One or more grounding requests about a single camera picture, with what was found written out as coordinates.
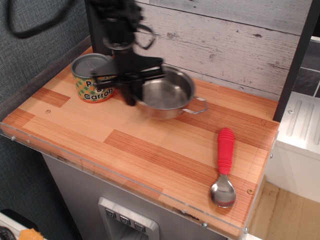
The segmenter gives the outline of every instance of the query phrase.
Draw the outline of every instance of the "dark tile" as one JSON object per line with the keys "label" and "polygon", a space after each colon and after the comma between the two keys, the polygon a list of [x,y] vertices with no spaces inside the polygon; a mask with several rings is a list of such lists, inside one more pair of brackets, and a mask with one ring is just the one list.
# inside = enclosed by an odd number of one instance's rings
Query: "dark tile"
{"label": "dark tile", "polygon": [[320,42],[309,42],[301,67],[320,71]]}
{"label": "dark tile", "polygon": [[300,68],[292,91],[313,96],[320,82],[320,72]]}

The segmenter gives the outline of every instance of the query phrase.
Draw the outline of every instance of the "wooden countertop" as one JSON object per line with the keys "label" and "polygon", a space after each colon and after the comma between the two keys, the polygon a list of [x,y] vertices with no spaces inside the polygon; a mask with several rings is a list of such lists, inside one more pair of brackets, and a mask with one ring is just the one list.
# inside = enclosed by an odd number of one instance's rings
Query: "wooden countertop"
{"label": "wooden countertop", "polygon": [[[272,121],[277,102],[194,82],[209,109],[159,121],[126,105],[118,91],[104,102],[82,101],[67,66],[8,115],[1,128],[19,142],[238,239],[278,130],[279,123]],[[215,206],[209,194],[219,177],[217,137],[224,127],[235,136],[232,208]]]}

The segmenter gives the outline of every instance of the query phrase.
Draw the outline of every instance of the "black cable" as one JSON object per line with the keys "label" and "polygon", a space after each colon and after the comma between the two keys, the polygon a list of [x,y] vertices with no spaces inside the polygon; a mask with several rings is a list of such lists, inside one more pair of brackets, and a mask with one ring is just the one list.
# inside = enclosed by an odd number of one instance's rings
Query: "black cable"
{"label": "black cable", "polygon": [[25,39],[25,38],[29,38],[32,37],[36,34],[39,34],[49,28],[52,28],[54,25],[60,23],[61,21],[63,21],[65,19],[65,17],[67,16],[67,13],[69,12],[69,10],[72,8],[72,6],[74,5],[74,3],[77,0],[68,0],[68,2],[65,4],[65,6],[57,13],[57,15],[47,21],[44,22],[38,26],[35,26],[33,28],[30,28],[26,31],[14,31],[13,27],[12,27],[12,23],[11,23],[11,10],[12,10],[12,0],[8,0],[7,1],[7,9],[6,9],[6,25],[7,28],[9,30],[9,32],[11,34],[13,34],[15,37],[19,38],[19,39]]}

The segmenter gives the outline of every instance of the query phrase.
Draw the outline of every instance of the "gray cabinet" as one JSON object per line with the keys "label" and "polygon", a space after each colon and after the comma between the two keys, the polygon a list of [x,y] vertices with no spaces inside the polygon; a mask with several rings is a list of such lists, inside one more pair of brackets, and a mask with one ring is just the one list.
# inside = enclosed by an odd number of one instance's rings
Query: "gray cabinet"
{"label": "gray cabinet", "polygon": [[[99,210],[98,205],[101,197],[157,223],[160,240],[227,239],[173,211],[155,205],[56,158],[47,155],[43,155],[43,157],[83,240],[111,240],[110,238],[112,238],[110,231],[106,231],[106,225],[108,224],[104,223],[106,221],[103,221]],[[119,224],[122,223],[114,221],[110,223],[113,230],[115,228],[121,229]],[[125,225],[122,229],[123,231],[134,230]]]}

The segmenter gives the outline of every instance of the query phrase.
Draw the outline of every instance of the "can label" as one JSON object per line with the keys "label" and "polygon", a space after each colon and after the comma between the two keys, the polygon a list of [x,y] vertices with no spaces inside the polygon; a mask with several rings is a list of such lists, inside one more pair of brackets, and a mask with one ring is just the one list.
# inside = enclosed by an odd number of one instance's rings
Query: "can label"
{"label": "can label", "polygon": [[[99,77],[98,80],[107,80],[110,78],[112,77]],[[87,103],[101,103],[114,94],[114,89],[112,87],[97,90],[93,85],[95,81],[92,78],[82,78],[73,75],[73,79],[78,96]]]}

